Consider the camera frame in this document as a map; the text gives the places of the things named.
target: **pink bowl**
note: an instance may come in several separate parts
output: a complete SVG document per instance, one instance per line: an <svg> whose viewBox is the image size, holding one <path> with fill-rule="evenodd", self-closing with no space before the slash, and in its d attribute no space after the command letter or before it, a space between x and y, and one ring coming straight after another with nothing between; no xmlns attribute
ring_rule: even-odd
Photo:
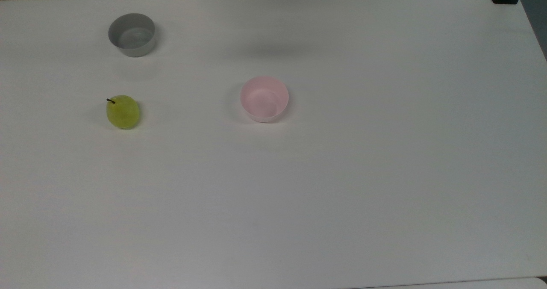
<svg viewBox="0 0 547 289"><path fill-rule="evenodd" d="M241 88L240 100L251 119L268 123L289 104L289 91L275 77L253 77Z"/></svg>

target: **bowl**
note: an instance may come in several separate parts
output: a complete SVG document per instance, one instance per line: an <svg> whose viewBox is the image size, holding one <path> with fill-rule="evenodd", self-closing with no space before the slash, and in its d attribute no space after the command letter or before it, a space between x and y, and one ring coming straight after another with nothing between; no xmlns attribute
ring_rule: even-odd
<svg viewBox="0 0 547 289"><path fill-rule="evenodd" d="M241 88L240 101L251 119L268 123L287 108L289 91L275 77L253 77Z"/></svg>
<svg viewBox="0 0 547 289"><path fill-rule="evenodd" d="M141 57L150 53L156 44L156 26L143 14L126 14L112 22L108 39L123 54Z"/></svg>

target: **tabletop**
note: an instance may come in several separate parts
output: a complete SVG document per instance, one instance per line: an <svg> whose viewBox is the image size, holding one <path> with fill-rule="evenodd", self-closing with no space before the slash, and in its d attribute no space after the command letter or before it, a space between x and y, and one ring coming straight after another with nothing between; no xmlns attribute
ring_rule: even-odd
<svg viewBox="0 0 547 289"><path fill-rule="evenodd" d="M158 31L136 59L129 12ZM257 75L289 89L273 123L239 103ZM0 287L546 275L546 87L521 4L0 1Z"/></svg>

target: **gray bowl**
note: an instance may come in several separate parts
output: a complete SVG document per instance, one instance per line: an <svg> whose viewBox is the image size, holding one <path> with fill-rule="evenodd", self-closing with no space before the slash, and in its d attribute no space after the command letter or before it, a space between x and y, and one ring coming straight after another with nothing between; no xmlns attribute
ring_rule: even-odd
<svg viewBox="0 0 547 289"><path fill-rule="evenodd" d="M156 44L156 26L145 15L126 14L110 25L108 39L129 57L144 56Z"/></svg>

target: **plastic bowl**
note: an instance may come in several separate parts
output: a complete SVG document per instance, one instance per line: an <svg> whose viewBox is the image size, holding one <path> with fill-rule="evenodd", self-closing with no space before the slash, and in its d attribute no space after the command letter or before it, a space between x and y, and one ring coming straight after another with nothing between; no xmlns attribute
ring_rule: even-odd
<svg viewBox="0 0 547 289"><path fill-rule="evenodd" d="M287 108L289 91L275 77L254 77L241 88L240 101L251 119L268 123Z"/></svg>
<svg viewBox="0 0 547 289"><path fill-rule="evenodd" d="M145 15L126 14L112 22L108 39L129 57L144 56L156 44L156 26Z"/></svg>

